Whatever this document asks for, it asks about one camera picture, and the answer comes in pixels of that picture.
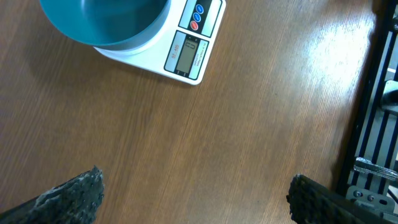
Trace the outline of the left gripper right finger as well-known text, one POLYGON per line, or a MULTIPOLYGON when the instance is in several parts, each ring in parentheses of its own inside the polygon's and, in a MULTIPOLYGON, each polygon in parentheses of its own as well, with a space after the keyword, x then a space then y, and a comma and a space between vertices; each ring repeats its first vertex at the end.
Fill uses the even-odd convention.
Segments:
POLYGON ((394 201, 384 195, 351 186, 341 196, 308 177, 293 177, 287 202, 295 223, 396 224, 394 201))

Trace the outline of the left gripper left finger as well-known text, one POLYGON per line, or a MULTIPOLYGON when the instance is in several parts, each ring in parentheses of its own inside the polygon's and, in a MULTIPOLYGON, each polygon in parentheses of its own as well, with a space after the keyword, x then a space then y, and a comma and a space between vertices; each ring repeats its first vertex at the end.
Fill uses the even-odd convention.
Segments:
POLYGON ((103 199, 103 172, 94 167, 2 212, 1 223, 94 223, 103 199))

